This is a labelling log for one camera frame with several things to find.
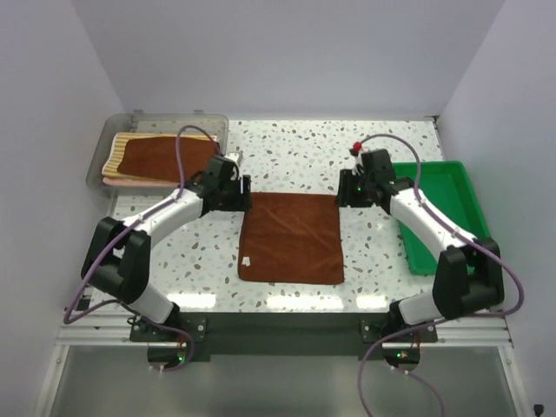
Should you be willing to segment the brown microfibre towel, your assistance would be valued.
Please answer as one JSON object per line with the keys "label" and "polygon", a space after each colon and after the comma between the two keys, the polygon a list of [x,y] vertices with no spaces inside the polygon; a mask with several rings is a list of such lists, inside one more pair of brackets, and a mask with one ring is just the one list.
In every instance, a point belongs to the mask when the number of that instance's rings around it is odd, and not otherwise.
{"label": "brown microfibre towel", "polygon": [[[180,139],[179,156],[184,178],[189,179],[203,171],[212,156],[215,145],[208,139],[192,136]],[[178,183],[181,179],[175,152],[175,137],[155,136],[132,139],[126,143],[117,172],[122,175]]]}

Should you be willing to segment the yellow white striped towel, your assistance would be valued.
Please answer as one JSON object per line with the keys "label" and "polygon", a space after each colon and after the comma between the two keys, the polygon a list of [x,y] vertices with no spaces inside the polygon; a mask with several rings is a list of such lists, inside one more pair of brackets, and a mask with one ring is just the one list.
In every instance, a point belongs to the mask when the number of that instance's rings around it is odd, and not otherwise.
{"label": "yellow white striped towel", "polygon": [[[172,137],[174,135],[161,135],[161,136]],[[112,148],[111,148],[111,151],[109,153],[109,159],[103,165],[102,175],[103,176],[109,176],[109,177],[115,177],[115,178],[127,178],[127,179],[139,179],[139,178],[141,178],[141,177],[134,177],[134,176],[131,176],[131,175],[119,174],[117,172],[117,168],[118,168],[118,165],[120,164],[120,162],[122,161],[125,145],[126,145],[127,142],[129,142],[132,139],[150,138],[150,137],[155,137],[155,136],[147,135],[147,134],[138,134],[138,133],[124,133],[124,132],[117,133],[116,136],[113,139],[113,142],[112,142]],[[216,147],[216,141],[215,141],[215,138],[213,136],[206,137],[206,136],[202,136],[202,135],[192,135],[192,137],[203,139],[203,140],[208,139]],[[181,161],[181,157],[179,156],[179,148],[180,148],[180,144],[175,145],[175,152],[176,152],[176,156],[177,156],[177,161]]]}

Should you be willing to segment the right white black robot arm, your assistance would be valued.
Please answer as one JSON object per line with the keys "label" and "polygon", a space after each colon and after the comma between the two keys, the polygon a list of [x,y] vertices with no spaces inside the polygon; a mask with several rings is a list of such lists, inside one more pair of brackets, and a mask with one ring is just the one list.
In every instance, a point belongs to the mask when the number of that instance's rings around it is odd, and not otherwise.
{"label": "right white black robot arm", "polygon": [[382,335],[406,341],[418,325],[458,319],[504,301],[500,248],[493,239],[459,228],[429,202],[416,178],[396,175],[386,150],[365,150],[358,142],[350,153],[355,166],[340,173],[337,205],[381,208],[409,228],[437,261],[432,289],[392,302]]}

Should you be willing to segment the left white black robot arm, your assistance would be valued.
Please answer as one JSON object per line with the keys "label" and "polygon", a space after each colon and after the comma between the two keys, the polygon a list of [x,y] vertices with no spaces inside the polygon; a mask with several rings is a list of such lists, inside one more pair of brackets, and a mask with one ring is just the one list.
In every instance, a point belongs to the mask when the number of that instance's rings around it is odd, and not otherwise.
{"label": "left white black robot arm", "polygon": [[248,212],[250,177],[240,173],[238,153],[212,156],[170,195],[142,212],[96,226],[82,268],[82,280],[150,321],[161,341],[171,341],[183,327],[180,309],[150,282],[151,250],[186,224],[212,211]]}

